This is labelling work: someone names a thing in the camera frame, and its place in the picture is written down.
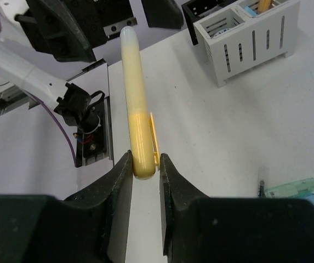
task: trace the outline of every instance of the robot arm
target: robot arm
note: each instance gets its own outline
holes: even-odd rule
[[[87,92],[45,73],[5,48],[1,41],[0,76],[38,97],[62,115],[67,125],[77,126],[85,134],[94,132],[99,125],[99,117],[89,110],[91,96]]]
[[[183,25],[174,0],[141,1],[149,26],[181,28]],[[59,62],[93,62],[96,60],[93,48],[118,37],[124,26],[136,24],[129,0],[0,0],[0,76],[42,100],[62,115],[67,125],[90,134],[100,123],[96,113],[90,110],[91,96],[15,55],[2,41],[11,39],[38,52],[52,54]]]

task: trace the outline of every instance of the yellow marker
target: yellow marker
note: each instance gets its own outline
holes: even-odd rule
[[[158,142],[153,116],[147,108],[137,35],[126,26],[120,39],[134,175],[144,180],[155,174],[156,166],[159,168]]]
[[[260,0],[259,6],[258,6],[258,12],[263,13],[265,11],[268,11],[271,5],[271,0]]]

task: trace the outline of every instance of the white desk organizer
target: white desk organizer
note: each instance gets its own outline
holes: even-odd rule
[[[194,23],[199,45],[214,65],[218,87],[249,68],[294,52],[299,0],[273,0],[271,8],[257,16],[244,10],[249,7],[257,13],[258,5],[259,0],[239,0]]]

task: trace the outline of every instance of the white table surface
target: white table surface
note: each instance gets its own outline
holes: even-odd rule
[[[141,52],[149,110],[161,152],[210,196],[255,197],[267,187],[314,177],[314,1],[302,0],[295,54],[279,57],[222,88],[187,30]],[[130,149],[122,63],[109,67],[115,160]],[[162,256],[159,173],[134,180],[126,262]]]

